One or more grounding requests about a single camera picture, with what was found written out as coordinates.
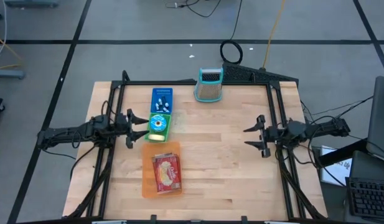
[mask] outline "keyboard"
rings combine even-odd
[[[352,215],[384,218],[384,180],[347,178]]]
[[[256,81],[292,81],[298,86],[298,78],[267,72],[262,68],[257,70],[228,62],[224,62],[222,68],[223,81],[252,81],[255,78]]]

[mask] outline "wooden table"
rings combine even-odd
[[[151,102],[149,85],[125,88],[122,111],[132,108],[134,114],[148,118]],[[125,137],[117,138],[111,171],[105,219],[148,220],[156,214],[159,220],[287,220],[281,176],[272,156],[267,159],[244,141],[257,141],[259,132],[243,133],[255,124],[258,115],[271,124],[268,97],[264,86],[223,86],[222,100],[199,103],[193,95],[194,86],[165,86],[174,89],[170,141],[179,141],[182,151],[182,181],[184,194],[170,198],[143,198],[141,148],[145,140],[125,146]],[[108,99],[110,82],[96,82],[88,109],[87,120],[100,114]],[[281,93],[287,118],[304,121],[296,84],[281,82]],[[276,93],[273,91],[277,105]],[[146,124],[134,127],[140,131]],[[78,157],[92,143],[83,143]],[[98,150],[84,157],[76,166],[63,211],[75,210],[91,187]],[[299,147],[295,155],[308,161],[307,149]],[[312,204],[327,216],[319,178],[311,165],[297,164],[302,191]],[[292,188],[294,216],[298,216]],[[100,193],[96,198],[97,214]]]

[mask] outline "green container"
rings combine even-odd
[[[164,119],[166,119],[167,121],[167,126],[165,128],[165,130],[163,131],[153,131],[151,128],[150,128],[150,120],[151,118],[154,116],[154,115],[161,115],[164,117]],[[166,142],[167,141],[167,138],[168,138],[168,132],[169,132],[169,126],[171,124],[171,115],[168,115],[168,114],[159,114],[159,113],[151,113],[150,114],[150,117],[149,117],[149,124],[148,124],[148,131],[149,133],[147,135],[144,136],[145,140],[149,141],[149,142]],[[158,135],[161,135],[161,136],[164,136],[164,141],[155,141],[155,140],[150,140],[149,139],[149,135],[150,134],[158,134]]]

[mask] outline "metal grater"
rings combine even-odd
[[[194,96],[200,102],[215,102],[222,98],[223,68],[201,68]]]

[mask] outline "yellow cable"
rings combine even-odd
[[[2,40],[1,40],[1,38],[0,38],[0,43],[2,43],[6,48],[8,48],[11,52],[12,52],[12,54],[13,55],[15,55],[16,57],[17,57],[17,59],[19,59],[20,61],[21,60],[23,60],[13,49],[11,49],[11,47],[10,46],[8,46],[7,44],[5,44]]]
[[[281,2],[281,8],[280,8],[280,10],[278,12],[278,16],[276,17],[276,20],[274,22],[274,25],[273,25],[273,28],[272,28],[272,31],[271,31],[271,35],[269,36],[268,46],[266,46],[266,53],[265,53],[264,64],[262,65],[263,68],[265,68],[266,59],[268,58],[268,54],[269,54],[269,48],[271,47],[271,39],[272,39],[272,36],[274,34],[274,30],[276,29],[276,26],[278,25],[281,12],[283,12],[283,8],[284,8],[284,3],[285,2],[286,2],[286,0],[282,0],[282,2]]]
[[[22,65],[21,65],[21,64],[5,65],[5,66],[0,67],[0,69],[4,69],[4,68],[12,68],[12,67],[19,67],[19,66],[22,66]]]

